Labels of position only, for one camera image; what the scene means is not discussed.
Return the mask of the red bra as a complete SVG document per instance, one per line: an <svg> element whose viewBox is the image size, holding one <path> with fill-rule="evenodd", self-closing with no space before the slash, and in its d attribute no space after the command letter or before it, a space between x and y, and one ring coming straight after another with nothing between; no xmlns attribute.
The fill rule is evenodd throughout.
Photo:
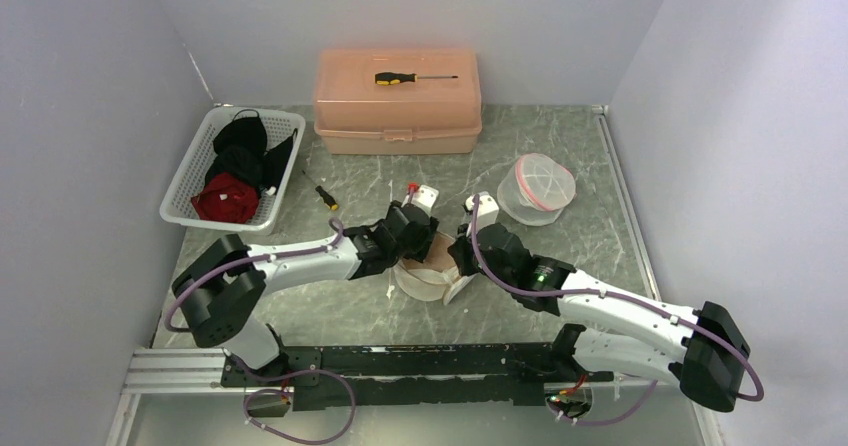
<svg viewBox="0 0 848 446"><path fill-rule="evenodd" d="M190 202L201 220L245 224L256 214L259 196L252 186L221 173Z"/></svg>

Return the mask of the beige mesh laundry bag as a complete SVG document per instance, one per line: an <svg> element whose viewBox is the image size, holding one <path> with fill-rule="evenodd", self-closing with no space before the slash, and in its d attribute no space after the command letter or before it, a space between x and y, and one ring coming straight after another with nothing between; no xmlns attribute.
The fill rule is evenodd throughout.
<svg viewBox="0 0 848 446"><path fill-rule="evenodd" d="M407 270L403 259L392 268L393 274L401 290L419 301L447 305L474 279L474 276L461 276L457 265L444 272Z"/></svg>

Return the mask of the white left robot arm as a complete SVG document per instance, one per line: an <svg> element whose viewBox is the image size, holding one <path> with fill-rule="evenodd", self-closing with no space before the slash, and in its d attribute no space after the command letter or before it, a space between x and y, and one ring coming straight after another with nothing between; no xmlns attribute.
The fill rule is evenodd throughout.
<svg viewBox="0 0 848 446"><path fill-rule="evenodd" d="M424 259L438 220L421 206L393 201L384 218L346 227L330 220L333 235L277 246L249 245L236 234L213 243L172 283L164 315L171 332L190 335L199 348L222 348L242 360L264 386L287 372L282 342L254 316L259 301L279 291L322 281L376 276L402 259Z"/></svg>

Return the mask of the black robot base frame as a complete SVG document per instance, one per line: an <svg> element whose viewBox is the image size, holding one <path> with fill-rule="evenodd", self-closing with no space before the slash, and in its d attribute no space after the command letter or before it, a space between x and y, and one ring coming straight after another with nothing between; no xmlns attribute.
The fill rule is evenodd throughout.
<svg viewBox="0 0 848 446"><path fill-rule="evenodd" d="M296 412L330 407L507 402L540 406L576 368L544 342L405 346L290 346L248 375L227 358L227 389L285 386Z"/></svg>

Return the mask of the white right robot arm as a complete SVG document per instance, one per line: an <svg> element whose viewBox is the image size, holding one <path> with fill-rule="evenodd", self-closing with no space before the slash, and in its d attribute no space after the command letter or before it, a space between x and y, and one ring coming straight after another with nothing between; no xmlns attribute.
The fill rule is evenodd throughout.
<svg viewBox="0 0 848 446"><path fill-rule="evenodd" d="M744 394L750 346L730 312L650 300L611 286L577 267L531 253L501 224L461 228L448 254L463 276L481 274L527 309L565 320L552 344L551 367L574 381L590 372L622 372L678 385L691 401L731 412L760 401L762 383Z"/></svg>

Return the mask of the beige lace bra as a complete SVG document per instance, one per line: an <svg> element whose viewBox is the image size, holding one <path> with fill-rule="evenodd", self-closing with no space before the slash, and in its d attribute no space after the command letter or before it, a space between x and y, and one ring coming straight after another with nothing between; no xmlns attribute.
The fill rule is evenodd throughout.
<svg viewBox="0 0 848 446"><path fill-rule="evenodd" d="M422 261L413 259L402 260L403 266L407 270L432 270L444 272L456 266L454 259L450 256L448 248L453 244L454 239L444 233L438 232L431 243L427 256Z"/></svg>

